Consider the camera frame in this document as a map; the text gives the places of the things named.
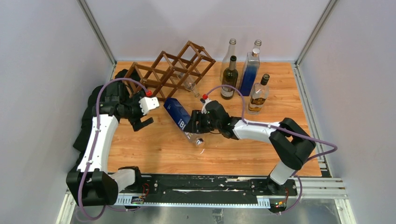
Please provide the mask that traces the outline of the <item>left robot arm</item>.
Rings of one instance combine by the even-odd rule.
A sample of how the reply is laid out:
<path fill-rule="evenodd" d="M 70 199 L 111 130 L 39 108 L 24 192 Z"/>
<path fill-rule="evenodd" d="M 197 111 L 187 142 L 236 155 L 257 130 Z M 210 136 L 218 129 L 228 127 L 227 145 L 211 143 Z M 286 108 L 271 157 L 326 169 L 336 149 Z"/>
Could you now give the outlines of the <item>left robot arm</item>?
<path fill-rule="evenodd" d="M 153 123 L 153 118 L 141 119 L 158 107 L 159 101 L 150 91 L 140 90 L 130 96 L 122 81 L 92 91 L 73 144 L 80 157 L 66 177 L 66 184 L 79 205 L 114 205 L 118 194 L 125 189 L 132 193 L 147 189 L 137 166 L 121 167 L 110 174 L 108 157 L 120 120 L 128 120 L 137 132 Z"/>

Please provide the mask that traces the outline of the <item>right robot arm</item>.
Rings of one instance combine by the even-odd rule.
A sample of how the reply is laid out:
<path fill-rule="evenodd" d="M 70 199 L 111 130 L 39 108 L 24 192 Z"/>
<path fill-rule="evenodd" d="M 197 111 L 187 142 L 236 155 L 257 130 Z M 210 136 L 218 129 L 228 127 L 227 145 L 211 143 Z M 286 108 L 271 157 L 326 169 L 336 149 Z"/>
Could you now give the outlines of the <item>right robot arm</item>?
<path fill-rule="evenodd" d="M 314 140 L 291 118 L 273 123 L 252 122 L 230 116 L 216 100 L 202 102 L 203 108 L 191 112 L 183 131 L 201 134 L 218 130 L 227 139 L 271 144 L 280 159 L 267 178 L 267 190 L 273 195 L 284 191 L 288 178 L 302 168 L 316 147 Z"/>

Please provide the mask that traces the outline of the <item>blue bottle with BLUE text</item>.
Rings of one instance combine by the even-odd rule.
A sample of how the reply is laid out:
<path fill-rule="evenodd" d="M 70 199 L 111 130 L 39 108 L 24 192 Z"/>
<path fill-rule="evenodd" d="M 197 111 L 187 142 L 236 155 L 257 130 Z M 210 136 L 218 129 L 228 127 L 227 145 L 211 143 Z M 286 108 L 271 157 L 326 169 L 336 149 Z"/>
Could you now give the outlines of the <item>blue bottle with BLUE text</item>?
<path fill-rule="evenodd" d="M 184 131 L 191 116 L 176 98 L 167 98 L 164 102 L 164 108 L 190 143 L 197 147 L 203 146 L 204 140 L 201 135 Z"/>

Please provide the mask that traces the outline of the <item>dark green wine bottle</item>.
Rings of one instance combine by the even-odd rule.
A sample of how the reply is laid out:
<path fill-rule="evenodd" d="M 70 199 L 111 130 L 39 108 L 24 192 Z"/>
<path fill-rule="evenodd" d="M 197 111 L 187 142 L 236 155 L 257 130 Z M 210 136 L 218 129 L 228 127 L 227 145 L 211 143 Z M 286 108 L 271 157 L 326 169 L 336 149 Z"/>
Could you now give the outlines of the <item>dark green wine bottle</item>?
<path fill-rule="evenodd" d="M 236 60 L 237 57 L 235 55 L 232 55 L 230 57 L 230 63 L 228 68 L 226 68 L 223 72 L 222 85 L 227 85 L 227 86 L 222 86 L 220 93 L 221 93 L 221 97 L 226 100 L 231 99 L 235 92 L 235 90 L 232 87 L 234 88 L 236 87 L 236 82 L 238 79 Z"/>

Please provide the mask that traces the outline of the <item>clear bottle with black label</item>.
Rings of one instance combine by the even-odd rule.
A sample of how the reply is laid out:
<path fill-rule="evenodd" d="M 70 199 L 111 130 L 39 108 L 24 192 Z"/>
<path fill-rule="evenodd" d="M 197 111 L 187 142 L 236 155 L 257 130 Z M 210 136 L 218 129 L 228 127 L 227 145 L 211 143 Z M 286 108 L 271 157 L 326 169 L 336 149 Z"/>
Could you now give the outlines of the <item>clear bottle with black label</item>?
<path fill-rule="evenodd" d="M 231 56 L 233 56 L 235 54 L 236 43 L 237 43 L 237 41 L 235 38 L 231 38 L 229 40 L 228 50 L 227 50 L 227 53 L 224 56 L 224 58 L 222 60 L 222 64 L 221 64 L 221 69 L 220 69 L 220 74 L 219 74 L 220 84 L 222 84 L 223 73 L 224 73 L 225 69 L 227 69 L 229 66 L 230 58 L 231 58 Z"/>

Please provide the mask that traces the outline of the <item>small clear bottle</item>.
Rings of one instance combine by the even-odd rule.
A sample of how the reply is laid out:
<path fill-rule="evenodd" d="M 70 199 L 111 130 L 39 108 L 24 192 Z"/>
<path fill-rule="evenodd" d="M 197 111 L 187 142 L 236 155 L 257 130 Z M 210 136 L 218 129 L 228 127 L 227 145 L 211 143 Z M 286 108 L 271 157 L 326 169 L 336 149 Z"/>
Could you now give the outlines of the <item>small clear bottle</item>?
<path fill-rule="evenodd" d="M 200 96 L 199 92 L 197 91 L 196 84 L 195 84 L 195 82 L 192 80 L 192 78 L 190 76 L 187 76 L 184 73 L 179 73 L 179 74 L 177 74 L 177 77 L 180 80 L 182 78 L 186 77 L 184 82 L 183 82 L 183 85 L 186 88 L 186 90 L 191 92 L 194 95 L 194 97 L 196 97 L 196 98 L 198 98 Z"/>

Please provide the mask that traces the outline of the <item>clear tall wine bottle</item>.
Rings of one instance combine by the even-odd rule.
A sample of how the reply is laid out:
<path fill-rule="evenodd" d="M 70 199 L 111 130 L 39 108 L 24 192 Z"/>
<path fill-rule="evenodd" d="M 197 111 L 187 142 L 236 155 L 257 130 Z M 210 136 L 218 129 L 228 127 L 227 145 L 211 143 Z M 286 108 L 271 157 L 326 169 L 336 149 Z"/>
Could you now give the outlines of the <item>clear tall wine bottle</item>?
<path fill-rule="evenodd" d="M 262 41 L 259 40 L 259 39 L 257 39 L 257 40 L 255 40 L 255 42 L 254 42 L 253 49 L 259 49 L 259 50 L 260 50 L 261 45 L 262 45 Z"/>

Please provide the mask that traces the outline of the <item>brown wooden wine rack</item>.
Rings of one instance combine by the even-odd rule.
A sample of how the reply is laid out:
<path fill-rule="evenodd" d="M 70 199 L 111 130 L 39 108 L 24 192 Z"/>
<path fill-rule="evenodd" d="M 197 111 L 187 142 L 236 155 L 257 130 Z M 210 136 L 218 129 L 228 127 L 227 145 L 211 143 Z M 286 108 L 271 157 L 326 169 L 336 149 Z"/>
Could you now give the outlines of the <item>brown wooden wine rack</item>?
<path fill-rule="evenodd" d="M 124 77 L 136 80 L 148 88 L 153 97 L 165 101 L 177 90 L 187 91 L 183 85 L 186 77 L 180 80 L 177 74 L 190 76 L 198 85 L 215 62 L 203 46 L 188 41 L 177 55 L 161 51 L 150 66 L 133 62 Z"/>

